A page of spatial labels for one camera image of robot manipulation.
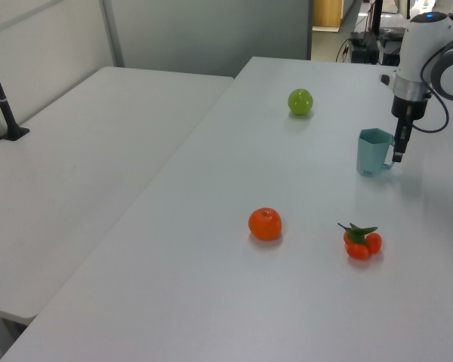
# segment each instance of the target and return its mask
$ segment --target floor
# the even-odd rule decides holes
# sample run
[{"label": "floor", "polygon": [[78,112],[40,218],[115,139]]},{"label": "floor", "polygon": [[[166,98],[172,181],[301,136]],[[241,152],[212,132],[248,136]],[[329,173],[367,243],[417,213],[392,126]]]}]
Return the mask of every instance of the floor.
[{"label": "floor", "polygon": [[356,3],[347,15],[339,32],[314,32],[312,34],[312,60],[319,62],[335,62],[337,51],[342,43],[349,38],[350,33],[354,31],[358,19],[362,19],[362,17],[359,17],[361,5],[368,6],[368,4],[363,4],[362,0],[356,0]]}]

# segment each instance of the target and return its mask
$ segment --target orange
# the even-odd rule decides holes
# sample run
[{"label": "orange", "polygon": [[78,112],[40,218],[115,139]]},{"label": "orange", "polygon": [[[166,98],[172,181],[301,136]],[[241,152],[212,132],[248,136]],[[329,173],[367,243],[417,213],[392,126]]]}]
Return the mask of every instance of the orange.
[{"label": "orange", "polygon": [[365,245],[349,244],[346,251],[354,259],[366,260],[369,258],[369,250]]},{"label": "orange", "polygon": [[262,241],[275,240],[282,232],[282,220],[279,213],[269,207],[254,211],[248,219],[251,233]]}]

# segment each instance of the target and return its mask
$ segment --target wooden cabinet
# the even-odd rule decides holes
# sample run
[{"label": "wooden cabinet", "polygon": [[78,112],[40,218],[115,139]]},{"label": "wooden cabinet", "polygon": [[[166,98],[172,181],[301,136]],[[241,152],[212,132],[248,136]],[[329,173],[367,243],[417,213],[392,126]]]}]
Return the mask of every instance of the wooden cabinet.
[{"label": "wooden cabinet", "polygon": [[314,30],[338,31],[355,2],[356,0],[314,0]]}]

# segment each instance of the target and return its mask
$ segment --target green leaf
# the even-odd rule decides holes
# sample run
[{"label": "green leaf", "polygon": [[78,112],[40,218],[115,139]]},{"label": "green leaf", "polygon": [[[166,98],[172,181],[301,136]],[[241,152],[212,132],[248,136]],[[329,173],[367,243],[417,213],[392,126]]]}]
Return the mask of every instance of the green leaf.
[{"label": "green leaf", "polygon": [[351,224],[350,223],[350,226],[352,227],[352,232],[355,232],[356,234],[359,234],[359,235],[367,235],[367,234],[371,234],[372,232],[375,232],[376,230],[378,230],[377,226],[375,227],[372,227],[372,228],[358,228],[357,226],[355,226],[354,224]]},{"label": "green leaf", "polygon": [[342,225],[340,222],[338,222],[337,224],[338,224],[342,229],[344,229],[344,230],[347,231],[347,232],[350,230],[350,228],[345,227],[345,226]]},{"label": "green leaf", "polygon": [[362,235],[362,234],[356,234],[353,230],[351,230],[350,232],[347,232],[347,237],[348,237],[349,240],[351,240],[354,244],[361,244],[361,245],[368,246],[368,243],[367,243],[366,240],[364,239],[364,235]]}]

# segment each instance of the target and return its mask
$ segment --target black stand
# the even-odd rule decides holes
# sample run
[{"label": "black stand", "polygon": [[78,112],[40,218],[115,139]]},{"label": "black stand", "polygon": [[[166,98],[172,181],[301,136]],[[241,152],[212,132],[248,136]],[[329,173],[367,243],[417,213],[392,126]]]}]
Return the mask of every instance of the black stand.
[{"label": "black stand", "polygon": [[7,122],[8,131],[2,138],[4,140],[16,141],[24,134],[29,133],[27,128],[21,128],[15,121],[14,114],[8,104],[7,97],[3,91],[2,84],[0,83],[0,109],[2,110],[3,117]]},{"label": "black stand", "polygon": [[379,35],[379,27],[381,26],[381,16],[383,14],[383,0],[376,0],[374,2],[372,14],[372,24],[371,24],[371,31],[378,36]]}]

